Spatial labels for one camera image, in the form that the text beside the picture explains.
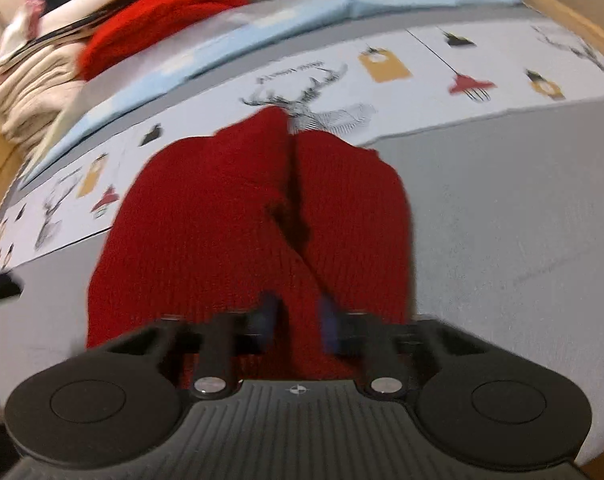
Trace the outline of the cream folded blanket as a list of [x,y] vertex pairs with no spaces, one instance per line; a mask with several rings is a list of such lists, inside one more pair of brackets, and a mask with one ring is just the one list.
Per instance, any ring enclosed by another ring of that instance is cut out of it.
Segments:
[[83,42],[45,47],[0,84],[0,133],[24,156],[36,150],[84,87],[78,60],[85,47]]

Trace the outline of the light blue pillow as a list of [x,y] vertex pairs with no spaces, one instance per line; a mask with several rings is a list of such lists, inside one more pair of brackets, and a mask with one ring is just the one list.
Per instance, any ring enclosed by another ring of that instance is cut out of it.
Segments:
[[267,44],[366,16],[520,0],[263,0],[175,32],[89,77],[22,172],[29,182],[120,116]]

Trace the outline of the white folded bedding stack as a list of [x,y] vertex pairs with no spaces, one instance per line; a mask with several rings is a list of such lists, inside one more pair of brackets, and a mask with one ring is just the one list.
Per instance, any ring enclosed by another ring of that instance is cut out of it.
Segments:
[[110,12],[116,0],[23,0],[0,38],[0,75],[13,70],[32,51],[75,34]]

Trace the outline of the bright red folded blanket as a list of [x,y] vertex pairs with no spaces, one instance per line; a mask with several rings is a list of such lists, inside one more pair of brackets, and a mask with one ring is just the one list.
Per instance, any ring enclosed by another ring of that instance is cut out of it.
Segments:
[[138,0],[106,20],[78,58],[82,79],[91,80],[119,62],[186,27],[245,6],[250,0]]

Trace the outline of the dark red knit sweater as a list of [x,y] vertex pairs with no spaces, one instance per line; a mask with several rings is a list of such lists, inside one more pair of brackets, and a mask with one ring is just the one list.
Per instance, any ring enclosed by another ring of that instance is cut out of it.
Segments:
[[291,133],[267,107],[213,136],[155,154],[120,205],[88,287],[87,346],[158,318],[209,322],[266,294],[285,324],[240,373],[255,379],[344,379],[323,350],[323,299],[404,323],[409,205],[378,153],[331,133]]

